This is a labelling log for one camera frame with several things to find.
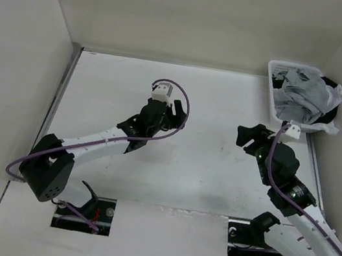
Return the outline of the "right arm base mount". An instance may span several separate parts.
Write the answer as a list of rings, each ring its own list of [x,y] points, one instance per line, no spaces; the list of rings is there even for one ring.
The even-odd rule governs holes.
[[[228,256],[282,256],[264,241],[264,233],[280,220],[270,212],[252,220],[232,218],[228,221]]]

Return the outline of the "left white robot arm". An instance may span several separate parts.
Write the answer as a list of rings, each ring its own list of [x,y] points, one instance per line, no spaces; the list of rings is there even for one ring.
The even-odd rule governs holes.
[[[176,133],[184,127],[187,114],[180,100],[171,104],[149,99],[142,110],[113,128],[87,136],[60,139],[55,134],[43,136],[19,171],[40,202],[67,202],[78,216],[89,217],[95,210],[91,187],[77,182],[73,169],[99,158],[127,154],[157,140],[161,131]]]

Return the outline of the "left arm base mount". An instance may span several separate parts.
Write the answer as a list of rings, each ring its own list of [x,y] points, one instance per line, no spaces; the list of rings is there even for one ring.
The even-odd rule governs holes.
[[[80,207],[74,206],[71,203],[69,203],[69,205],[73,206],[75,210],[96,225],[98,230],[94,230],[72,210],[54,200],[51,202],[56,206],[56,210],[52,218],[51,227],[108,237],[109,232],[111,231],[111,223],[113,221],[113,216],[115,215],[117,201],[110,198],[98,197],[86,181],[83,180],[82,183],[83,186],[85,186],[86,192],[84,197],[87,197],[85,204]]]

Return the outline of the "grey tank top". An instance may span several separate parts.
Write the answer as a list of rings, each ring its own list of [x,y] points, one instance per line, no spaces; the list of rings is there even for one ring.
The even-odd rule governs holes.
[[[311,125],[334,109],[331,87],[321,75],[290,69],[273,76],[273,101],[277,117]]]

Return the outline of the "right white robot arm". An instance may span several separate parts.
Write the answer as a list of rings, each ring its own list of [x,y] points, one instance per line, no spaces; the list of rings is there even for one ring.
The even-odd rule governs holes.
[[[300,166],[295,152],[281,142],[298,139],[299,127],[285,124],[278,132],[263,124],[237,128],[236,145],[255,157],[262,183],[271,203],[301,234],[296,238],[284,230],[270,212],[251,220],[248,237],[253,244],[267,245],[282,256],[342,256],[342,243],[326,222],[316,199],[297,177]]]

